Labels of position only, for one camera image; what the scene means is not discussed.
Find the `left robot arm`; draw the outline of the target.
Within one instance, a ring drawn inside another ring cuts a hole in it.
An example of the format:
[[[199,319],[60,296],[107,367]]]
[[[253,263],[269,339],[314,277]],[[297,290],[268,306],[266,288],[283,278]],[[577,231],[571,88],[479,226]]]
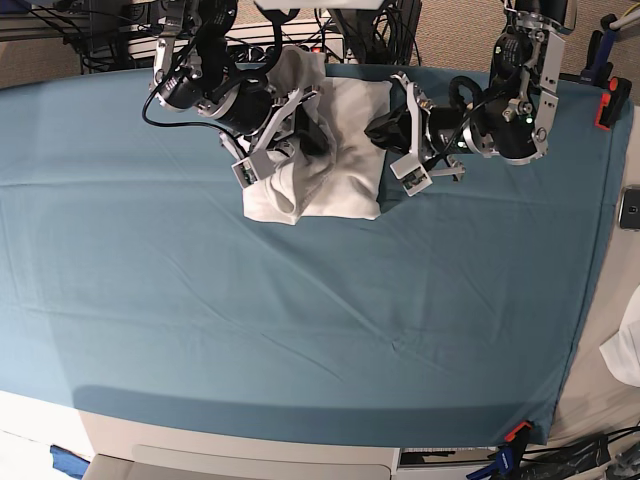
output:
[[[458,75],[449,82],[448,105],[438,106],[398,72],[393,77],[405,92],[404,103],[366,128],[375,146],[398,154],[391,170],[407,195],[436,177],[460,180],[461,155],[499,156],[520,166],[547,154],[564,38],[575,28],[577,4],[507,1],[503,9],[506,25],[493,47],[487,88]]]

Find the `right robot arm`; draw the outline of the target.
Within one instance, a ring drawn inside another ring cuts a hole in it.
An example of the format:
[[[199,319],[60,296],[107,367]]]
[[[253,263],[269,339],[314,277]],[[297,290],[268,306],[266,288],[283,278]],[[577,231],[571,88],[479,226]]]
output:
[[[170,111],[195,109],[201,117],[196,126],[218,131],[242,187],[275,173],[273,152],[286,157],[329,152],[327,135],[304,107],[318,95],[319,82],[277,87],[268,78],[283,53],[282,27],[296,18],[297,10],[264,11],[273,27],[274,48],[263,66],[246,70],[238,69],[227,51],[236,2],[163,1],[159,11],[147,99]]]

